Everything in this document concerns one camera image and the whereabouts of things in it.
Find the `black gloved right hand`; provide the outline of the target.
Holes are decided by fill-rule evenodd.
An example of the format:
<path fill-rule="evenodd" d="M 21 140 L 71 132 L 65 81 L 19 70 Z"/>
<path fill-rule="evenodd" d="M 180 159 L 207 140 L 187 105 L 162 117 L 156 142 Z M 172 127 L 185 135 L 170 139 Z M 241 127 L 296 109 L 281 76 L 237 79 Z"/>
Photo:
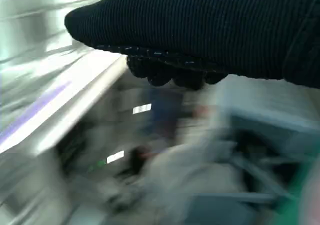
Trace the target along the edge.
<path fill-rule="evenodd" d="M 320 0 L 100 0 L 64 25 L 157 87 L 198 90 L 228 75 L 320 86 Z"/>

